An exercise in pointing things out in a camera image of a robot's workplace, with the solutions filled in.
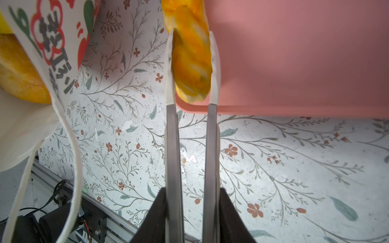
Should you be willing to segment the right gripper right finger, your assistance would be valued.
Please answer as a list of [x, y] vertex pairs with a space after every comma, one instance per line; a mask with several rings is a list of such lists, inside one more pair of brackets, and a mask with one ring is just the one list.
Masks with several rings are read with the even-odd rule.
[[254, 243], [227, 192], [220, 186], [220, 129], [217, 112], [221, 90], [221, 63], [216, 38], [209, 32], [211, 89], [206, 133], [205, 185], [203, 207], [204, 243]]

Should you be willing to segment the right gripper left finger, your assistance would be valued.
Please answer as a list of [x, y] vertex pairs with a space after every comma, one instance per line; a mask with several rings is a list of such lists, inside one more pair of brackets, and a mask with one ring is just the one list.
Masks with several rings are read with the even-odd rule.
[[168, 35], [165, 51], [165, 187], [161, 188], [133, 243], [183, 243], [184, 218], [180, 165], [178, 116], [172, 71], [174, 31]]

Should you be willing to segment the long fake bread piece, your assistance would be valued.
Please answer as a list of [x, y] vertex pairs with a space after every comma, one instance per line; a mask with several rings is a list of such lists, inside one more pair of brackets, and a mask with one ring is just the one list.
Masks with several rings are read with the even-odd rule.
[[211, 89], [211, 48], [204, 1], [161, 1], [164, 25], [173, 31], [172, 70], [177, 95], [202, 102]]

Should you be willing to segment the white paper gift bag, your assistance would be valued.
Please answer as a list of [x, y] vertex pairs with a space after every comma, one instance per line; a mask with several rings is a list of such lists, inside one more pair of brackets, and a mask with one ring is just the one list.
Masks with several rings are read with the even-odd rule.
[[100, 1], [1, 1], [1, 170], [27, 164], [2, 242], [15, 227], [34, 157], [62, 125], [73, 153], [71, 207], [57, 242], [64, 243], [79, 218], [83, 164], [78, 140], [66, 119]]

